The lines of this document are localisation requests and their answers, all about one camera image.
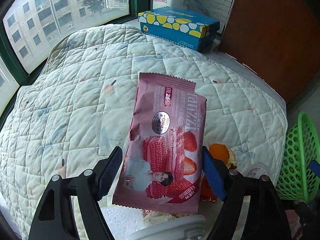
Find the green plastic waste basket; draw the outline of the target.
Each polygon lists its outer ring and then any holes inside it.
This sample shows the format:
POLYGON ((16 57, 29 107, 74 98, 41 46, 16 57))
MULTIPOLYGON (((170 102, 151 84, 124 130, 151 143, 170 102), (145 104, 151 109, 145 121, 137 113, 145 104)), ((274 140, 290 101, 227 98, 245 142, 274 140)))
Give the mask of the green plastic waste basket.
POLYGON ((319 138, 305 112, 300 112, 297 122, 286 133, 283 163, 276 184, 281 199, 302 200, 307 204, 316 196, 319 178, 309 165, 319 162, 319 138))

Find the white yogurt cup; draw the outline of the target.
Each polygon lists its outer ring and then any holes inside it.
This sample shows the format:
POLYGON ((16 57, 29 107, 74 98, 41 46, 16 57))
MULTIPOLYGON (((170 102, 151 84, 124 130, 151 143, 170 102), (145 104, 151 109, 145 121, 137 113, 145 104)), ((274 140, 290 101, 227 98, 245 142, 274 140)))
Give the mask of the white yogurt cup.
POLYGON ((245 177, 254 179, 259 179, 263 175, 269 176, 269 170, 262 163, 254 163, 244 172, 245 177))

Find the white foam block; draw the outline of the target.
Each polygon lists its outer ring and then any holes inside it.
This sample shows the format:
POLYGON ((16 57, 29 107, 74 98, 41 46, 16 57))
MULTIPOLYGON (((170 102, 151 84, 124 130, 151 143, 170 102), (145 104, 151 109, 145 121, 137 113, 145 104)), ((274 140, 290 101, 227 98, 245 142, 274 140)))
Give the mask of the white foam block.
POLYGON ((145 228, 140 209, 112 205, 101 211, 114 239, 127 239, 130 234, 145 228))

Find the white plastic lid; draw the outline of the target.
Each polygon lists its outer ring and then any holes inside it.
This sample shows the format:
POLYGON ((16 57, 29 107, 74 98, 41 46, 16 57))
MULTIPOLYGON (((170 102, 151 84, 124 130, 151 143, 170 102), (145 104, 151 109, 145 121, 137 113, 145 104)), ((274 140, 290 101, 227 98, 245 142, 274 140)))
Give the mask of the white plastic lid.
POLYGON ((205 236, 205 222, 203 215, 185 216, 136 231, 127 239, 200 239, 205 236))

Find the paper tissue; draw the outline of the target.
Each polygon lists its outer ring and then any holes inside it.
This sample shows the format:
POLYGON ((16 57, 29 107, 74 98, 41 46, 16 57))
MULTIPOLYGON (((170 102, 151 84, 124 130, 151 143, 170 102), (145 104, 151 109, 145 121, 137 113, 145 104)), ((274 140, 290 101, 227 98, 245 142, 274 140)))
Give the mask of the paper tissue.
POLYGON ((153 226, 176 219, 177 217, 168 213, 161 213, 151 210, 144 210, 143 223, 145 226, 153 226))

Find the pink snack wrapper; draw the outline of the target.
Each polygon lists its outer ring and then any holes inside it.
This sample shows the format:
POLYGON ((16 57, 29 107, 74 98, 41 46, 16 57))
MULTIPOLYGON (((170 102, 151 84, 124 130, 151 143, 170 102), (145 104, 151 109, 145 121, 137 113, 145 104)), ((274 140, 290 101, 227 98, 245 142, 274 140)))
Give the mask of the pink snack wrapper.
POLYGON ((207 100, 195 83, 140 73, 115 205, 163 213, 198 211, 207 100))

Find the red orange wrapper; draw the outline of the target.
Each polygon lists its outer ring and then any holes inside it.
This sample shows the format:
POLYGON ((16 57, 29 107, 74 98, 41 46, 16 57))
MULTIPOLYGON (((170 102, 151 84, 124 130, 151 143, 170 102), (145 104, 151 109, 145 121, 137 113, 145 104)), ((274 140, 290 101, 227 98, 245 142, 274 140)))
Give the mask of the red orange wrapper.
POLYGON ((202 202, 216 202, 217 197, 213 194, 212 189, 208 183, 206 176, 203 176, 201 179, 201 187, 200 187, 200 201, 202 202))

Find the white quilted mattress pad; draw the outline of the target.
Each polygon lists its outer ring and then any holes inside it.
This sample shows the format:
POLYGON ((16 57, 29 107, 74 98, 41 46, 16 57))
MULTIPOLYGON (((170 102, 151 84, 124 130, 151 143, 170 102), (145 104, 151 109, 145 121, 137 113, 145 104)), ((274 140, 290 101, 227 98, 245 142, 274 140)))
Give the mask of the white quilted mattress pad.
POLYGON ((1 129, 1 194, 23 239, 53 175, 78 176, 127 145, 141 72, 195 82, 207 99, 204 142, 231 148, 240 171, 262 163, 278 180, 287 131, 282 103, 226 65, 135 27, 84 29, 52 49, 1 129))

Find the brown wooden wardrobe panel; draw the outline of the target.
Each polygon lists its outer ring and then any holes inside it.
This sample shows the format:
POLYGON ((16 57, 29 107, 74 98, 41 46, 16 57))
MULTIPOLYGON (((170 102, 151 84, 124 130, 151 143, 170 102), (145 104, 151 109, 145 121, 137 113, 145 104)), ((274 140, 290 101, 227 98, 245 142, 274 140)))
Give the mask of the brown wooden wardrobe panel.
POLYGON ((319 24, 304 0, 234 0, 219 50, 290 102, 319 71, 319 24))

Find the blue yellow tissue box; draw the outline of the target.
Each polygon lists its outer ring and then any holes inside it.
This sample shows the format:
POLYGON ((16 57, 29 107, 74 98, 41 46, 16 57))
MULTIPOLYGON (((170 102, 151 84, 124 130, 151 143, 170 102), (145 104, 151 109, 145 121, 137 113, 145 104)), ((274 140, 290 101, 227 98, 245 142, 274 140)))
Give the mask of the blue yellow tissue box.
POLYGON ((195 51, 211 44, 220 29, 214 18, 172 7, 140 12, 138 22, 143 33, 195 51))

